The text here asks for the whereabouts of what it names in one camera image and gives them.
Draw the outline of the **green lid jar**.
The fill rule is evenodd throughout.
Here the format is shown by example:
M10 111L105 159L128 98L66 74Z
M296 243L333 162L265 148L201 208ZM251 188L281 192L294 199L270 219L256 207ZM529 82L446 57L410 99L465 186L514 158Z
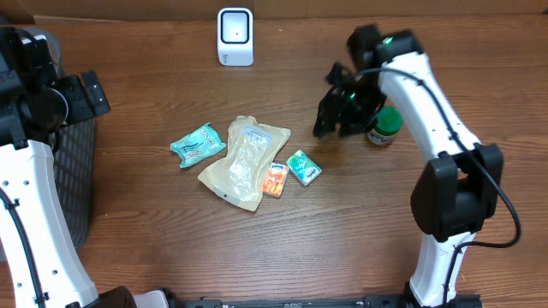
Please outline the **green lid jar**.
M403 118L399 110L386 106L378 112L376 124L367 133L367 137L375 145L388 145L396 138L402 126Z

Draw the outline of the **teal tissue pack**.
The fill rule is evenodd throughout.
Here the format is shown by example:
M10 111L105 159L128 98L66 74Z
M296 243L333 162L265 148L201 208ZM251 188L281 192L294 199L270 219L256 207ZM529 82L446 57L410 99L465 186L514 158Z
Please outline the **teal tissue pack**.
M302 150L288 158L290 172L304 186L309 186L322 173L322 169Z

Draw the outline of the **orange tissue pack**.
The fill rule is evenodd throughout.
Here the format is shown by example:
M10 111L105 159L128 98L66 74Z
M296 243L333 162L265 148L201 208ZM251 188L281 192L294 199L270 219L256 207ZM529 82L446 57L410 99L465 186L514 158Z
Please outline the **orange tissue pack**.
M262 191L266 195L280 198L287 180L289 167L282 163L272 163L266 172Z

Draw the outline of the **beige food pouch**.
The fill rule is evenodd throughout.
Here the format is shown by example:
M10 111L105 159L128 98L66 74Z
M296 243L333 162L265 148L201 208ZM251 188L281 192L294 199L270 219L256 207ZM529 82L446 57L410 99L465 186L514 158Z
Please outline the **beige food pouch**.
M239 115L228 132L226 156L206 167L198 180L224 201L255 211L263 198L267 170L289 140L291 130Z

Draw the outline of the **light teal pack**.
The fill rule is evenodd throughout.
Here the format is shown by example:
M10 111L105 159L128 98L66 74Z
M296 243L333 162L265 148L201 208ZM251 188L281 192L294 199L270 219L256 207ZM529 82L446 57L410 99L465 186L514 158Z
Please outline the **light teal pack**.
M189 168L212 157L226 147L210 123L170 144L170 149L182 160L181 169Z

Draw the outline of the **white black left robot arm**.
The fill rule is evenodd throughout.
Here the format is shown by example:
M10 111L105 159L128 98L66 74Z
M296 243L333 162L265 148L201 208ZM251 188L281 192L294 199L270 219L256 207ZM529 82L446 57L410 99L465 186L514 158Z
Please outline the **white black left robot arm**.
M69 234L50 136L108 113L94 71L60 76L49 42L1 30L1 241L19 307L171 307L167 290L99 293Z

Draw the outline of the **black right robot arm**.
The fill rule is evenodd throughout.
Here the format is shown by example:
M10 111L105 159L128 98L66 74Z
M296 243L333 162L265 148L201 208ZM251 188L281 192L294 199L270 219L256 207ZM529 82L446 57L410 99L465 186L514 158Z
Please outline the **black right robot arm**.
M466 244L494 215L503 154L462 124L437 83L429 58L409 30L382 35L358 27L347 41L355 66L337 62L326 80L313 135L370 133L390 100L420 149L425 167L410 197L423 233L415 272L397 295L367 295L366 307L480 307L456 293Z

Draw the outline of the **white barcode scanner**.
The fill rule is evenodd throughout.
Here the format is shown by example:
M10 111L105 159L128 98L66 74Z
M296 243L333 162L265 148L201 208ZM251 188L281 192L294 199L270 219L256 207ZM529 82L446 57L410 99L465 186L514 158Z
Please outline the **white barcode scanner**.
M253 13L249 9L227 7L218 12L217 53L224 66L253 65Z

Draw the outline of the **grey plastic mesh basket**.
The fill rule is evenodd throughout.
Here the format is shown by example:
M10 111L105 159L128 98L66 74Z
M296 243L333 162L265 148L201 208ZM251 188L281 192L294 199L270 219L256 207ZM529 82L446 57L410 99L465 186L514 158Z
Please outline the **grey plastic mesh basket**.
M53 88L68 76L55 36L38 28L1 29L1 143L21 150L33 141L51 147L54 177L74 247L89 235L96 118L72 125L63 95Z

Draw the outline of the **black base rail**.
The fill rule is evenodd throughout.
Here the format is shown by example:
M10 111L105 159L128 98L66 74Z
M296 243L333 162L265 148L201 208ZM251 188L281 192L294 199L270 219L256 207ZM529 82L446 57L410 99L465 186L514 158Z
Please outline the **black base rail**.
M184 308L397 308L414 307L401 295L367 295L363 299L295 299L222 302L219 299L182 301Z

